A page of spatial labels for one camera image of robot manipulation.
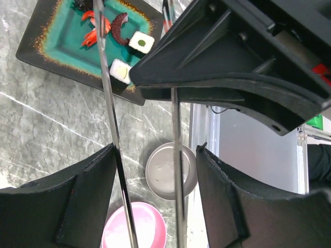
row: black square plate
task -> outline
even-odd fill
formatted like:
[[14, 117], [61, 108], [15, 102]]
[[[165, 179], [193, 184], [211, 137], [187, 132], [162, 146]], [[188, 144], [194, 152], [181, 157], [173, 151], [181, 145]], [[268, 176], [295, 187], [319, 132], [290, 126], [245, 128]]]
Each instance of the black square plate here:
[[[73, 0], [39, 0], [16, 57], [33, 66], [54, 72], [88, 86], [101, 89], [101, 69], [96, 44], [89, 49], [82, 47], [84, 36], [93, 29], [90, 21], [81, 21], [83, 12], [72, 7]], [[144, 0], [106, 0], [105, 17], [110, 22], [127, 12], [129, 22], [124, 24], [121, 35], [131, 38], [141, 31], [160, 40], [163, 17]], [[118, 58], [134, 66], [139, 58], [130, 54], [128, 47], [120, 46], [111, 34], [107, 35], [106, 55], [108, 64]], [[129, 86], [111, 77], [113, 92], [138, 105], [145, 99], [131, 83]]]

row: gray marble surface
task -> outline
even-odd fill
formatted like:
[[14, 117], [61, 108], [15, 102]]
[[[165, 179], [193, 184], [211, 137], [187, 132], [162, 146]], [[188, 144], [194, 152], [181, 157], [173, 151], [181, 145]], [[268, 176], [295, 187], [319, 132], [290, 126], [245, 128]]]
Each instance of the gray marble surface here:
[[[161, 0], [147, 1], [161, 10]], [[176, 1], [177, 15], [189, 2]], [[103, 92], [15, 58], [36, 3], [2, 0], [0, 8], [0, 181], [14, 187], [61, 170], [111, 142]], [[148, 155], [173, 139], [171, 105], [147, 101], [141, 107], [119, 98], [115, 104], [132, 200], [160, 210], [168, 228], [167, 247], [175, 247], [174, 203], [156, 197], [144, 176]], [[187, 144], [188, 104], [182, 105], [182, 129]], [[109, 214], [121, 205], [116, 176]]]

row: metal rod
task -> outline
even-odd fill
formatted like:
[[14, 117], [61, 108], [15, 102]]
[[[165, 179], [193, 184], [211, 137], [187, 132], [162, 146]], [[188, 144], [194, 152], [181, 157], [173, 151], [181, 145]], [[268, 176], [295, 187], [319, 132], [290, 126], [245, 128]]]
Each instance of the metal rod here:
[[113, 91], [110, 82], [110, 76], [108, 72], [108, 63], [105, 53], [106, 48], [106, 25], [103, 18], [104, 6], [102, 0], [94, 0], [94, 14], [96, 20], [96, 30], [97, 30], [97, 44], [100, 55], [101, 70], [102, 70], [102, 85], [104, 90], [104, 95], [106, 99], [107, 112], [110, 124], [110, 130], [113, 138], [113, 145], [115, 147], [115, 157], [117, 164], [117, 172], [119, 177], [119, 183], [121, 185], [122, 200], [125, 210], [125, 216], [129, 231], [129, 237], [132, 248], [138, 248], [138, 240], [136, 228], [134, 226], [133, 213], [131, 208], [131, 201], [129, 197], [128, 187], [126, 184], [125, 170], [123, 168], [122, 153], [119, 140], [119, 131], [116, 120], [115, 104]]
[[186, 213], [183, 190], [182, 134], [180, 129], [180, 104], [177, 88], [171, 88], [171, 101], [174, 129], [174, 176], [176, 196], [177, 247], [186, 247]]
[[[168, 29], [175, 23], [175, 8], [173, 0], [163, 0], [164, 29]], [[180, 104], [177, 88], [171, 88], [172, 124], [174, 131], [174, 177], [176, 199], [176, 231], [177, 247], [186, 247], [186, 211], [183, 190], [183, 160], [182, 160], [182, 134], [180, 128]]]

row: sushi piece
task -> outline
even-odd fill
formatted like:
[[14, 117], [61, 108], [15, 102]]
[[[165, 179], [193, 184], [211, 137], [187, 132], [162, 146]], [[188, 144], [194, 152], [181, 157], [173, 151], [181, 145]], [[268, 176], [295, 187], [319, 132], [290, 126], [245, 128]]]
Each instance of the sushi piece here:
[[121, 37], [121, 28], [122, 25], [129, 21], [129, 15], [128, 13], [121, 13], [118, 16], [115, 17], [114, 21], [112, 22], [112, 36], [114, 37], [114, 40], [120, 44], [120, 45], [128, 45], [130, 42], [129, 38], [123, 39]]
[[117, 80], [129, 85], [131, 83], [129, 76], [130, 69], [131, 66], [116, 58], [110, 67], [109, 74]]
[[154, 42], [155, 39], [152, 36], [136, 31], [129, 42], [129, 46], [134, 55], [142, 58], [145, 54], [150, 52]]

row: pink bowl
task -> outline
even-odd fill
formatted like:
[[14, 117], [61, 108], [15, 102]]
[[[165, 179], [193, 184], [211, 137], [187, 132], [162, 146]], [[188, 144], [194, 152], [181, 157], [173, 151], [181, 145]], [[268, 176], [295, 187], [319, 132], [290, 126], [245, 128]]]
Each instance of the pink bowl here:
[[[147, 203], [132, 203], [139, 248], [164, 248], [167, 228], [161, 213]], [[117, 209], [107, 221], [101, 240], [102, 248], [131, 248], [124, 207]]]

